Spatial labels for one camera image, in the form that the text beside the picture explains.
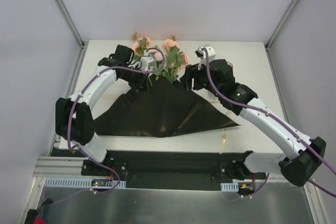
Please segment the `pink artificial flower bouquet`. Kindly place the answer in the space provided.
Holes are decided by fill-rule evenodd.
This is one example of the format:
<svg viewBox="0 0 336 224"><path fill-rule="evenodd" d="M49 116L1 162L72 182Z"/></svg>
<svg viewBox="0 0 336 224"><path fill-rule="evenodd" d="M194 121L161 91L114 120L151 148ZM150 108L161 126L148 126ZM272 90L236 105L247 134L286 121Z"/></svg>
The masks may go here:
<svg viewBox="0 0 336 224"><path fill-rule="evenodd" d="M144 61L148 57L155 59L155 66L148 69L159 69L154 74L156 80L163 77L173 83L178 79L179 73L190 63L188 55L180 49L174 36L165 40L161 47L151 45L151 39L148 36L138 36L134 33L132 39L134 44L131 64L145 69Z"/></svg>

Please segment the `black wrapping paper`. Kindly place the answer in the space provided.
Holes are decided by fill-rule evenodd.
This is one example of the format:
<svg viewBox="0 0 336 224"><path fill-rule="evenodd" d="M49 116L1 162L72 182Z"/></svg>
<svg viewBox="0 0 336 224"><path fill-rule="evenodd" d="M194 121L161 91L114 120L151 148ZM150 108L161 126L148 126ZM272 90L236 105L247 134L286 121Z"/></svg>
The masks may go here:
<svg viewBox="0 0 336 224"><path fill-rule="evenodd" d="M94 120L103 136L173 137L234 127L238 124L179 82L152 81L148 92L120 95Z"/></svg>

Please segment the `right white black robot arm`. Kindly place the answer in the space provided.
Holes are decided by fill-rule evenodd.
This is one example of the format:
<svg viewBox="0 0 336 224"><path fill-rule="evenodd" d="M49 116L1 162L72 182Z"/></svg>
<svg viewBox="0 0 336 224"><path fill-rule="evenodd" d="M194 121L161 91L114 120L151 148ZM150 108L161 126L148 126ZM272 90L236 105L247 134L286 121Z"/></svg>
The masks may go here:
<svg viewBox="0 0 336 224"><path fill-rule="evenodd" d="M258 172L276 173L302 187L321 165L325 140L312 139L273 114L256 92L236 82L226 60L212 60L209 66L188 65L180 81L187 91L206 89L218 97L223 107L253 124L282 150L276 156L248 152L236 166L240 178L248 179Z"/></svg>

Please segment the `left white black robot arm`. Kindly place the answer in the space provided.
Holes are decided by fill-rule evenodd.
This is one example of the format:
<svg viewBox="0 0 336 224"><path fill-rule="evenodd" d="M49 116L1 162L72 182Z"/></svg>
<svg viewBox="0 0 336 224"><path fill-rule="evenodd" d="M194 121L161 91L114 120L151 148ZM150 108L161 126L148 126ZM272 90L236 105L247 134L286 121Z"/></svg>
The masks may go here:
<svg viewBox="0 0 336 224"><path fill-rule="evenodd" d="M133 88L145 89L145 79L155 66L156 61L149 52L140 57L131 48L117 45L113 54L98 62L83 88L69 98L57 100L56 134L67 141L69 150L77 148L85 157L94 159L92 169L99 176L108 175L111 164L105 160L107 150L98 141L91 110L118 79L125 80Z"/></svg>

